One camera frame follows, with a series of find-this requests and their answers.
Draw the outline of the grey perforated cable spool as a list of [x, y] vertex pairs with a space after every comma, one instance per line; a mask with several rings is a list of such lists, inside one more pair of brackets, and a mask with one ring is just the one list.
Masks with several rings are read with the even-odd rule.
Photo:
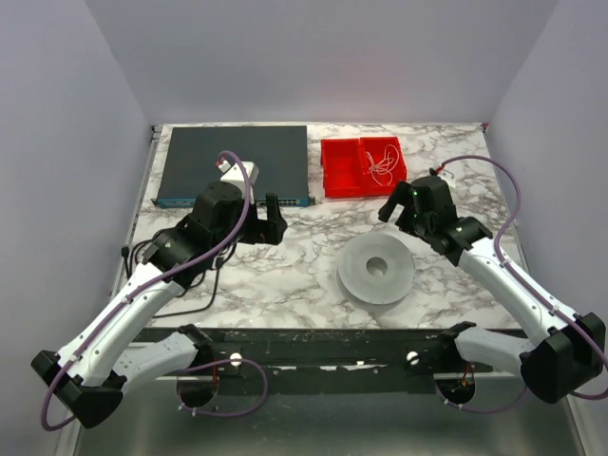
[[343, 295], [363, 306], [394, 306], [414, 284], [416, 268], [409, 248], [384, 233], [350, 239], [337, 256], [336, 279]]

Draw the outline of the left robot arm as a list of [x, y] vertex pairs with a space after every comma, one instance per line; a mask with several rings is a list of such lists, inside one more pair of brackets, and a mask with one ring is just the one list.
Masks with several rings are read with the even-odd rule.
[[78, 420], [94, 428], [108, 418], [125, 394], [168, 373], [216, 374], [223, 360], [212, 341], [193, 326], [135, 354], [126, 354], [134, 338], [156, 313], [212, 268], [226, 248], [238, 243], [277, 245], [287, 229], [278, 198], [265, 198], [266, 218], [257, 214], [250, 186], [226, 181], [210, 183], [192, 211], [175, 226], [158, 232], [124, 287], [99, 315], [58, 351], [40, 351], [31, 366], [47, 384], [40, 413], [48, 422], [51, 399], [57, 398]]

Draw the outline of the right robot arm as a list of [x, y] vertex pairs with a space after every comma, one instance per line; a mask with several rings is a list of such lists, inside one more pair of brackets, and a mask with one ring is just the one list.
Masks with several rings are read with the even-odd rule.
[[402, 209], [395, 221], [400, 231], [421, 239], [480, 282], [525, 334], [509, 336], [460, 323], [442, 335], [448, 352], [520, 377], [548, 404], [602, 373], [603, 321], [560, 303], [503, 253], [482, 223], [458, 216], [444, 180], [427, 176], [411, 183], [399, 181], [379, 210], [379, 219], [388, 221], [397, 207]]

